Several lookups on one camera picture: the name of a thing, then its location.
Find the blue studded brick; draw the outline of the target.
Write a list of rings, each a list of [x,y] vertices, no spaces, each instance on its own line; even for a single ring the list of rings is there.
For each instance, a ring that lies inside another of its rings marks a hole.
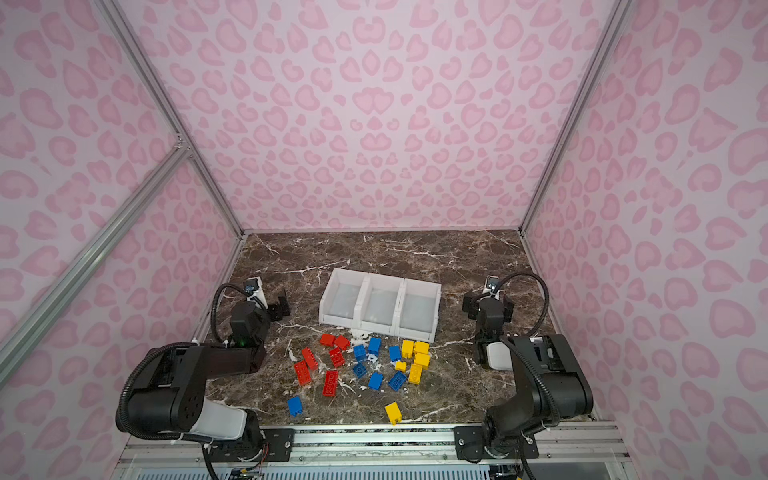
[[[403,372],[397,371],[388,381],[388,386],[395,392],[398,392],[406,383],[407,377]]]

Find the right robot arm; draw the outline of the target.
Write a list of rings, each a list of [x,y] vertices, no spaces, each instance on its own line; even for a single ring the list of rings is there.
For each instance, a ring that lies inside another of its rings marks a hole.
[[[505,296],[504,287],[523,278],[539,285],[543,307],[529,330],[510,335],[504,328],[512,322],[514,302]],[[475,464],[491,459],[525,464],[538,456],[536,434],[592,412],[592,389],[566,338],[539,333],[549,306],[546,282],[529,272],[489,276],[481,291],[464,295],[462,311],[475,322],[474,362],[490,370],[510,371],[515,392],[510,399],[489,407],[480,425],[453,429],[458,459]]]

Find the long yellow brick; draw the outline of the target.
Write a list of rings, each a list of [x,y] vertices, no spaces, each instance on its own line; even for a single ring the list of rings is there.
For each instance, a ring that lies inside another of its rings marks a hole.
[[[409,370],[408,382],[413,385],[419,385],[421,382],[423,367],[418,364],[413,364]]]

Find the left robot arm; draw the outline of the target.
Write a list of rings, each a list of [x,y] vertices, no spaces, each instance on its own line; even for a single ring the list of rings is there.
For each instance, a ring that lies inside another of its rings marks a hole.
[[[254,411],[209,400],[212,379],[255,374],[267,356],[270,327],[290,316],[286,292],[269,302],[260,278],[221,284],[210,307],[210,342],[175,342],[149,350],[129,374],[117,428],[148,441],[201,446],[206,463],[262,461],[268,441]]]

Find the long red brick slanted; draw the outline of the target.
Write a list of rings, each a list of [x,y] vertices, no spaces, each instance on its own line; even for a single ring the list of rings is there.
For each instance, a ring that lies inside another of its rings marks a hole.
[[[302,349],[301,354],[310,371],[317,371],[319,369],[317,358],[309,347]]]

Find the small blue brick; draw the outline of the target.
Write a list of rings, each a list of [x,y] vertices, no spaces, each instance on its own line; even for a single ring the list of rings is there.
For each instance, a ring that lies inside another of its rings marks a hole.
[[[353,372],[358,379],[364,377],[367,374],[367,369],[362,363],[357,363],[353,367]]]

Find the lone yellow brick front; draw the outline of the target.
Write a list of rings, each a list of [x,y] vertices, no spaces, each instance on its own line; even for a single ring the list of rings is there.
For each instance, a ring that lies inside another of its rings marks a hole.
[[[396,402],[387,404],[385,412],[391,425],[397,425],[403,420],[402,412]]]

